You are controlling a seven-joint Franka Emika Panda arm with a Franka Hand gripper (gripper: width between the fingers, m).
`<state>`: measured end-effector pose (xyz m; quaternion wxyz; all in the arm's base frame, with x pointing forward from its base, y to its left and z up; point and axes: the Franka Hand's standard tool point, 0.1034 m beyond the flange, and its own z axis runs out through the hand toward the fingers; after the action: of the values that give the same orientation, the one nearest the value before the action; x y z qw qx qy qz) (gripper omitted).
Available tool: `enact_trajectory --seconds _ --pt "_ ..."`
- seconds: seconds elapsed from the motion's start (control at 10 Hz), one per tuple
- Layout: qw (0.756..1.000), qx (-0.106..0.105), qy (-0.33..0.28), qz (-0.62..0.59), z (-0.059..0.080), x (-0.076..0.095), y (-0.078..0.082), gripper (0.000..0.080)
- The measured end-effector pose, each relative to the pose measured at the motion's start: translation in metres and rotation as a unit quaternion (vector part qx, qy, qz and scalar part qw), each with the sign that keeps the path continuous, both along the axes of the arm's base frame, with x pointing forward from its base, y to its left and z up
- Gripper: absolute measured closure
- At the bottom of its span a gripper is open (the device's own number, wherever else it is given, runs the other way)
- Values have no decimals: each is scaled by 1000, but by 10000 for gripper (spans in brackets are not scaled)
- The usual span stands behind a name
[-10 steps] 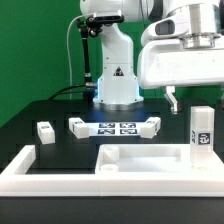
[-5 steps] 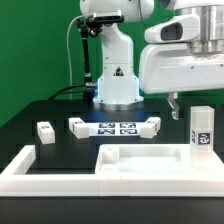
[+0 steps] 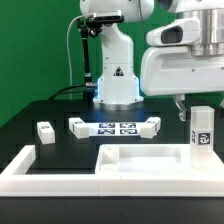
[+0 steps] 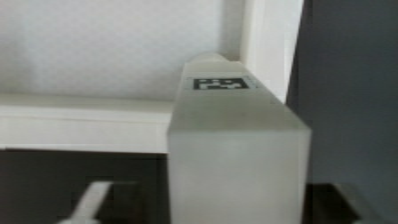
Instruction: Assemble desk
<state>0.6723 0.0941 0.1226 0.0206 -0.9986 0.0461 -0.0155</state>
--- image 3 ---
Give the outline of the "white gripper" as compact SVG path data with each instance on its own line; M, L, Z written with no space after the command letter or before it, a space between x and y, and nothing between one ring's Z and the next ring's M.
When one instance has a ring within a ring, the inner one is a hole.
M187 46L151 47L142 58L140 86L147 96L175 95L179 118L187 121L184 94L224 91L224 56L193 57Z

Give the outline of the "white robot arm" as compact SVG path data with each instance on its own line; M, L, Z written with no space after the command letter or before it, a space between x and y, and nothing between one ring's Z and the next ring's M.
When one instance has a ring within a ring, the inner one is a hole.
M133 41L118 25L149 19L156 5L176 19L146 34L149 48L135 76ZM143 95L173 95L183 108L187 94L224 91L224 0L80 0L80 9L87 34L102 44L95 105L122 109Z

